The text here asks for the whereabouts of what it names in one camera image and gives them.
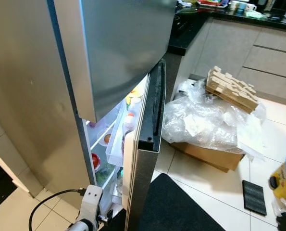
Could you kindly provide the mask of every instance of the cabinet drawer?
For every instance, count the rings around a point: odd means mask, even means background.
[[[263,28],[255,45],[286,51],[286,32]]]
[[[286,77],[286,53],[252,47],[243,66]]]
[[[284,90],[286,78],[271,75],[268,73],[242,68],[237,79],[254,85],[255,90],[270,95],[278,95],[278,92]]]

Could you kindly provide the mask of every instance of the red food item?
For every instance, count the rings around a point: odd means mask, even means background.
[[[96,168],[98,166],[99,160],[98,160],[97,156],[92,155],[92,157],[93,157],[94,168]]]

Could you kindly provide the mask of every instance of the white tile floor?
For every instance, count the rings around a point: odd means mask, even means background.
[[[162,142],[161,153],[152,179],[168,174],[189,196],[209,213],[226,231],[276,231],[271,201],[274,199],[268,178],[286,157],[286,106],[262,100],[267,120],[262,126],[265,161],[246,157],[236,171],[223,173],[203,162],[186,156]],[[267,216],[244,209],[242,180],[263,187]],[[28,231],[28,218],[39,200],[50,196],[42,191],[36,199],[20,189],[0,205],[0,231]],[[78,210],[55,198],[42,206],[34,217],[36,231],[64,231],[74,222]]]

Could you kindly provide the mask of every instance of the black cable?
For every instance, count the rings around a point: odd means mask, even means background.
[[[28,230],[29,231],[33,231],[32,230],[32,219],[33,219],[33,215],[34,213],[36,212],[36,210],[43,204],[45,203],[46,201],[52,199],[53,197],[55,196],[58,196],[58,195],[61,195],[61,194],[64,194],[64,193],[69,193],[69,192],[77,192],[79,193],[81,196],[84,196],[85,192],[86,192],[86,189],[68,189],[68,190],[64,190],[64,191],[61,191],[61,192],[58,192],[56,194],[53,194],[52,196],[49,196],[48,198],[44,199],[43,201],[39,202],[39,204],[33,209],[30,217],[29,217],[29,221],[28,221]]]

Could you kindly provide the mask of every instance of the cardboard box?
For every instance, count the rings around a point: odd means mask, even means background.
[[[225,151],[201,148],[189,143],[172,143],[171,146],[223,172],[228,172],[230,169],[235,171],[239,161],[244,156],[243,154],[234,154]]]

